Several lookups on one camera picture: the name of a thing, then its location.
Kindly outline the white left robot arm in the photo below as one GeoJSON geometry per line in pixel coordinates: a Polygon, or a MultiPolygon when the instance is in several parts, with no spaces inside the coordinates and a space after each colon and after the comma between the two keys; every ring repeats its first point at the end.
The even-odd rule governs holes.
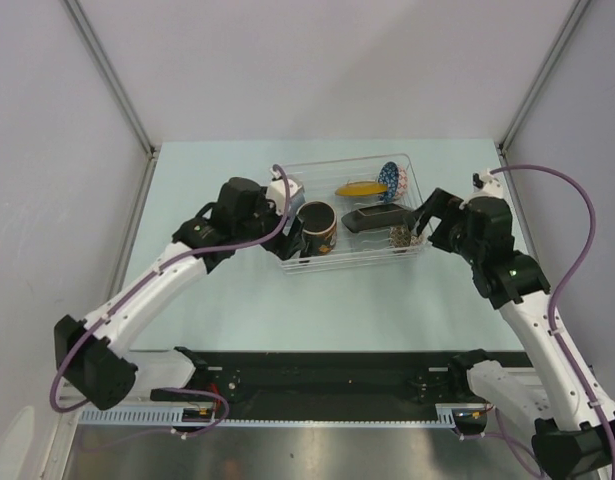
{"type": "Polygon", "coordinates": [[[193,281],[237,251],[260,246],[280,260],[295,255],[304,244],[296,217],[304,200],[303,184],[278,165],[266,186],[230,178],[129,287],[81,320],[66,315],[56,323],[56,378],[100,410],[118,405],[139,372],[125,357],[138,334],[193,281]]]}

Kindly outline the yellow round plate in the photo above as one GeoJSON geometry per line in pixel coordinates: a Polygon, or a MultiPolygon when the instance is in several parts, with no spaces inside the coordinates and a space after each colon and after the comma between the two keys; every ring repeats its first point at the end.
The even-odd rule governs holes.
{"type": "Polygon", "coordinates": [[[377,181],[348,182],[338,187],[335,194],[341,197],[365,197],[382,195],[389,191],[386,184],[377,181]]]}

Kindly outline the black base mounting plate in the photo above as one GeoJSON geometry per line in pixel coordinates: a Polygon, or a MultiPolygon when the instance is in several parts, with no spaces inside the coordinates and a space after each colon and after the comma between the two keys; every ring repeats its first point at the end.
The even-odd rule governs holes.
{"type": "Polygon", "coordinates": [[[232,420],[397,422],[434,420],[437,405],[472,395],[457,366],[496,360],[527,367],[521,352],[382,353],[201,352],[185,350],[197,367],[180,393],[150,390],[152,401],[191,400],[190,390],[224,397],[232,420]]]}

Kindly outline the black floral mug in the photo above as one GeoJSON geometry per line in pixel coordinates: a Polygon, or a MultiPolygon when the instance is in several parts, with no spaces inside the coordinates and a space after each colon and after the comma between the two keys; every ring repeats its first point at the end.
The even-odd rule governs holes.
{"type": "Polygon", "coordinates": [[[303,204],[297,219],[303,222],[301,258],[324,256],[333,251],[337,241],[337,215],[331,205],[322,201],[303,204]]]}

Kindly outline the blue triangle pattern bowl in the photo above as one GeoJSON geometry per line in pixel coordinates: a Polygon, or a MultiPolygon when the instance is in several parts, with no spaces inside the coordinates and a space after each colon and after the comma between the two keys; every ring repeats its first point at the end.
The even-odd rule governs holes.
{"type": "Polygon", "coordinates": [[[387,190],[379,195],[383,203],[391,203],[400,200],[408,189],[409,179],[406,170],[393,161],[383,165],[377,182],[387,187],[387,190]]]}

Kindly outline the light blue cup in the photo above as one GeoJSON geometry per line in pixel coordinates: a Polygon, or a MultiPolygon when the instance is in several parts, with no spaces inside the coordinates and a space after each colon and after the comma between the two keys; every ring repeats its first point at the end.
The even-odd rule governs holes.
{"type": "Polygon", "coordinates": [[[289,214],[291,216],[295,215],[299,208],[306,202],[305,200],[305,187],[304,183],[290,176],[289,177],[289,185],[290,185],[290,203],[289,203],[289,214]]]}

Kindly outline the brown lattice pattern bowl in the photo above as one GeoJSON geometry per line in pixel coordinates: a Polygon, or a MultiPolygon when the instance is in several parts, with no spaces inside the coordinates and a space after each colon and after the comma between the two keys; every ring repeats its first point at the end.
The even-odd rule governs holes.
{"type": "Polygon", "coordinates": [[[389,243],[397,251],[405,251],[423,245],[424,235],[414,235],[406,225],[392,226],[389,231],[389,243]]]}

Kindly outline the clear wire dish rack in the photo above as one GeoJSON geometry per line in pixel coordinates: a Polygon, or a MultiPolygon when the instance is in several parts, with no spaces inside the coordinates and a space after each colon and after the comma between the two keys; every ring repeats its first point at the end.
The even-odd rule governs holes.
{"type": "Polygon", "coordinates": [[[288,165],[305,200],[336,214],[336,244],[329,253],[299,253],[282,261],[287,273],[384,264],[413,258],[432,230],[413,234],[404,222],[423,203],[410,157],[404,153],[288,165]]]}

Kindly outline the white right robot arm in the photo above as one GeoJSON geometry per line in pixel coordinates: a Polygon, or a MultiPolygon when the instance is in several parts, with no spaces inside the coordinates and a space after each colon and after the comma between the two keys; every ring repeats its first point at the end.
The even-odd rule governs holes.
{"type": "Polygon", "coordinates": [[[542,389],[532,390],[483,350],[453,361],[450,393],[493,404],[530,436],[538,465],[553,479],[571,479],[615,461],[615,403],[577,353],[563,321],[549,310],[550,285],[531,256],[514,246],[513,215],[501,196],[463,200],[435,190],[405,217],[419,234],[439,223],[433,247],[461,256],[478,293],[490,302],[523,345],[542,389]]]}

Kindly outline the black floral square plate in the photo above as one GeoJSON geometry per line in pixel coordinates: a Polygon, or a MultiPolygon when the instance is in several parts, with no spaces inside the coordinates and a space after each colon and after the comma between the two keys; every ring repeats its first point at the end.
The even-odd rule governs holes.
{"type": "Polygon", "coordinates": [[[377,204],[353,210],[342,217],[343,225],[352,233],[400,225],[413,209],[396,203],[377,204]]]}

